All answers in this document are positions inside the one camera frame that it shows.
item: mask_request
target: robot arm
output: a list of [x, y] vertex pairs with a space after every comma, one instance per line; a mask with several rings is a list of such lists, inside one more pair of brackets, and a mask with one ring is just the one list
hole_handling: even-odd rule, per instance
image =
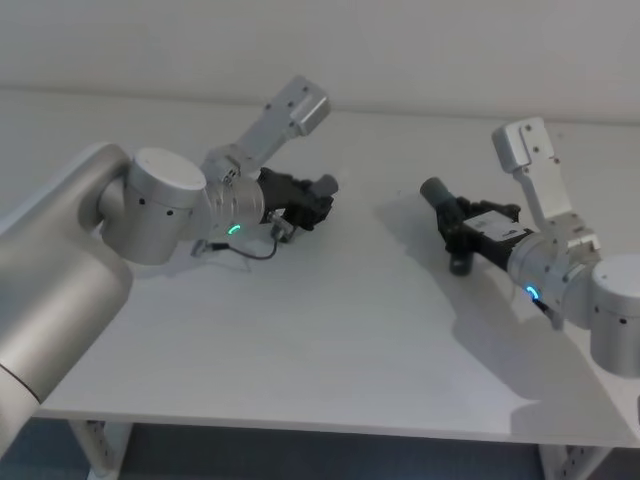
[[[304, 90], [296, 83], [301, 78], [290, 85]], [[319, 92], [312, 84], [304, 91], [311, 99]], [[321, 97], [315, 109], [324, 109], [321, 116], [294, 108], [301, 134], [326, 116]], [[268, 150], [256, 156], [260, 165], [284, 143], [270, 121], [258, 122], [262, 149], [242, 143], [255, 155]], [[243, 139], [253, 138], [249, 133]], [[126, 303], [133, 282], [127, 261], [163, 264], [203, 224], [208, 235], [214, 225], [280, 219], [276, 209], [284, 208], [282, 221], [274, 221], [280, 241], [285, 226], [311, 230], [324, 220], [337, 191], [332, 177], [320, 182], [326, 187], [328, 178], [330, 188], [318, 189], [318, 182], [267, 169], [258, 180], [238, 174], [233, 182], [205, 171], [162, 149], [145, 148], [130, 159], [116, 145], [94, 145], [0, 224], [0, 456]], [[196, 211], [209, 218], [196, 219]]]
[[640, 255], [601, 259], [596, 234], [573, 211], [542, 119], [508, 124], [493, 142], [503, 170], [522, 184], [540, 232], [518, 223], [517, 205], [456, 198], [431, 178], [421, 193], [436, 210], [450, 270], [469, 274], [473, 254], [481, 254], [555, 327], [567, 319], [591, 330], [591, 355], [602, 368], [640, 376]]

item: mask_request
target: dark floor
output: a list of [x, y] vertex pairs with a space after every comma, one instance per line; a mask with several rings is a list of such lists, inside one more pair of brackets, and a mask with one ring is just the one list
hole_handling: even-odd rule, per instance
[[[640, 479], [620, 450], [592, 480]], [[0, 462], [0, 480], [84, 480], [66, 422], [33, 420]], [[134, 427], [121, 480], [542, 480], [532, 445], [274, 430]]]

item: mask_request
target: table leg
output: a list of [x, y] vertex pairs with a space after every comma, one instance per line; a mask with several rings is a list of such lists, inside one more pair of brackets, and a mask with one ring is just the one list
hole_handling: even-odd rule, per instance
[[69, 425], [91, 465], [87, 480], [117, 480], [133, 424], [70, 420]]
[[538, 450], [545, 480], [587, 480], [612, 449], [539, 445]]

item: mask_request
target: cable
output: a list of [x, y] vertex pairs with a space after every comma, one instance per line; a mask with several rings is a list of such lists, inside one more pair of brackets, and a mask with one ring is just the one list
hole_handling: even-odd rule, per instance
[[278, 251], [278, 241], [276, 240], [275, 242], [273, 242], [273, 250], [271, 250], [271, 253], [269, 255], [266, 255], [264, 257], [259, 257], [257, 255], [253, 255], [252, 253], [243, 252], [242, 250], [238, 250], [231, 245], [229, 245], [229, 250], [237, 253], [238, 255], [242, 255], [245, 258], [250, 258], [251, 260], [269, 260], [270, 258], [273, 258]]

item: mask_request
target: white table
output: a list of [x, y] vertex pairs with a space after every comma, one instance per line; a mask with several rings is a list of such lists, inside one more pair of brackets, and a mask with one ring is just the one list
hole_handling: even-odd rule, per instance
[[[0, 92], [0, 214], [92, 142], [200, 163], [258, 112]], [[268, 164], [335, 175], [328, 220], [269, 262], [196, 261], [185, 245], [169, 264], [137, 269], [127, 306], [39, 415], [639, 447], [640, 380], [595, 366], [588, 334], [553, 332], [498, 269], [448, 273], [418, 188], [437, 175], [455, 194], [524, 205], [493, 151], [500, 123], [334, 112]], [[638, 251], [640, 128], [549, 129], [605, 254]]]

